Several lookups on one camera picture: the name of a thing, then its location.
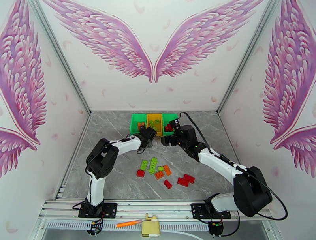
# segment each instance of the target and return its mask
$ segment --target angel wings decal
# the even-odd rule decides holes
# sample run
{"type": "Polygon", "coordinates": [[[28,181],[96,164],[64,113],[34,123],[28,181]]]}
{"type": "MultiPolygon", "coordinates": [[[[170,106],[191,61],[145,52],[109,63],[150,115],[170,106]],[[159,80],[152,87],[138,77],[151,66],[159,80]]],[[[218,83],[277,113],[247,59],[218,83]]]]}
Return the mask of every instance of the angel wings decal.
{"type": "Polygon", "coordinates": [[[92,52],[123,74],[144,75],[149,82],[176,77],[198,64],[234,36],[263,0],[233,0],[184,20],[153,66],[133,30],[121,19],[68,0],[43,0],[61,25],[92,52]]]}
{"type": "Polygon", "coordinates": [[[28,5],[17,0],[0,36],[0,95],[19,132],[0,127],[0,177],[17,167],[21,151],[40,144],[46,101],[40,47],[28,5]]]}
{"type": "Polygon", "coordinates": [[[272,30],[263,99],[265,122],[274,127],[274,149],[291,150],[294,164],[316,176],[316,125],[290,132],[316,81],[315,30],[297,0],[282,0],[281,17],[272,30]]]}

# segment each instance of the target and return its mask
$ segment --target grey marble surface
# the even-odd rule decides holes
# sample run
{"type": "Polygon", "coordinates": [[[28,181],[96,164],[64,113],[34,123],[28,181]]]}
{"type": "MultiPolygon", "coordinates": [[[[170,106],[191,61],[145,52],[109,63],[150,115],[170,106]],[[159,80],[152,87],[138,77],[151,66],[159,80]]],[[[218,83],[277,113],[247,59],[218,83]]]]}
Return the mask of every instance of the grey marble surface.
{"type": "MultiPolygon", "coordinates": [[[[90,125],[82,146],[66,182],[63,198],[83,199],[88,193],[88,175],[85,174],[85,160],[100,138],[117,140],[129,133],[130,118],[133,112],[93,112],[90,125]]],[[[210,146],[235,161],[235,156],[218,116],[213,111],[190,111],[191,118],[201,129],[210,146]]],[[[189,124],[186,116],[181,116],[180,124],[189,124]]],[[[164,147],[157,137],[153,147],[142,154],[135,151],[119,156],[112,172],[107,176],[104,188],[105,199],[206,199],[214,193],[228,193],[231,184],[210,167],[196,162],[177,146],[164,147]],[[168,164],[172,175],[156,180],[148,171],[144,178],[136,176],[142,159],[157,157],[162,166],[168,164]],[[194,184],[184,187],[177,184],[178,177],[187,173],[196,178],[194,184]],[[173,187],[167,189],[164,180],[168,179],[173,187]]]]}

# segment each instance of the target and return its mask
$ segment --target white wall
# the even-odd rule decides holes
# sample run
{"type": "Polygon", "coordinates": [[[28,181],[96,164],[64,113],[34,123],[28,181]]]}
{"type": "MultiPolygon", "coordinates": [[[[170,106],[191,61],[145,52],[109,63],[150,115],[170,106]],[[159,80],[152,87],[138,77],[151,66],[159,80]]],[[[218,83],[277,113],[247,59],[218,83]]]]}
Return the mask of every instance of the white wall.
{"type": "MultiPolygon", "coordinates": [[[[158,83],[149,83],[145,76],[131,78],[112,69],[108,62],[93,54],[90,48],[61,26],[54,16],[55,10],[43,0],[39,2],[92,110],[198,110],[217,109],[268,1],[263,0],[256,6],[256,13],[250,18],[250,22],[219,46],[216,52],[204,58],[198,65],[193,65],[186,73],[176,78],[164,75],[159,78],[158,83]]],[[[126,22],[155,64],[169,37],[182,21],[229,1],[73,2],[105,11],[126,22]]]]}
{"type": "MultiPolygon", "coordinates": [[[[2,1],[1,32],[11,13],[13,1],[2,1]]],[[[46,96],[46,123],[37,129],[37,151],[26,149],[13,167],[0,178],[0,239],[28,239],[46,199],[52,199],[69,163],[70,156],[87,119],[73,87],[30,10],[41,49],[46,96]]],[[[17,131],[0,98],[0,127],[17,131]]]]}
{"type": "MultiPolygon", "coordinates": [[[[310,21],[316,29],[314,13],[316,2],[313,0],[297,2],[302,6],[305,19],[310,21]]],[[[268,66],[269,42],[271,29],[275,26],[275,19],[280,16],[280,9],[279,4],[257,45],[257,53],[251,56],[235,87],[235,93],[231,95],[224,107],[221,118],[242,163],[247,166],[255,165],[261,169],[268,185],[286,204],[289,211],[288,219],[277,222],[283,239],[315,239],[316,179],[305,170],[301,170],[300,166],[295,167],[294,157],[290,150],[284,147],[273,149],[275,144],[270,144],[270,140],[274,136],[274,129],[263,121],[263,99],[266,99],[263,91],[265,70],[268,66]]],[[[314,87],[299,120],[291,131],[316,123],[315,99],[316,88],[314,87]]],[[[315,164],[315,146],[312,146],[312,155],[314,157],[311,163],[315,164]]],[[[282,217],[284,214],[282,206],[275,198],[270,209],[275,217],[282,217]]]]}

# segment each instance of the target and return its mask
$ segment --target yellow bin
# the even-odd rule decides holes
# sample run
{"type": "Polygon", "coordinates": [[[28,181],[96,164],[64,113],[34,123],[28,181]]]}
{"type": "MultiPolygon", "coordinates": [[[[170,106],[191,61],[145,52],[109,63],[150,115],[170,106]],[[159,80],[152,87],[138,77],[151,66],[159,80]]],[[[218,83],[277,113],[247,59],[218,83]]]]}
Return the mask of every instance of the yellow bin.
{"type": "Polygon", "coordinates": [[[161,113],[148,113],[146,126],[152,128],[152,126],[149,123],[150,121],[154,122],[154,126],[157,131],[157,136],[162,136],[162,114],[161,113]]]}

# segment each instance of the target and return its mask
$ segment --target plastic bin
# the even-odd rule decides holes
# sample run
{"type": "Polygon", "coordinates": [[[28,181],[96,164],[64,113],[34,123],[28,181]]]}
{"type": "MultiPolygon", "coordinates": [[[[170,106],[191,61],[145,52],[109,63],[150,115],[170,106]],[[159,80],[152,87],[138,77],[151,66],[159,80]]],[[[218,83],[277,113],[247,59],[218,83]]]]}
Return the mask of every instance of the plastic bin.
{"type": "Polygon", "coordinates": [[[157,136],[162,136],[162,114],[161,113],[148,113],[147,114],[147,124],[146,127],[150,127],[149,121],[154,122],[154,126],[156,127],[157,136]]]}
{"type": "Polygon", "coordinates": [[[133,113],[130,124],[130,134],[139,133],[138,123],[145,123],[145,127],[147,127],[147,114],[146,113],[133,113]]]}
{"type": "Polygon", "coordinates": [[[173,132],[165,132],[165,126],[172,120],[178,118],[176,113],[163,113],[162,114],[162,136],[172,135],[173,132]]]}

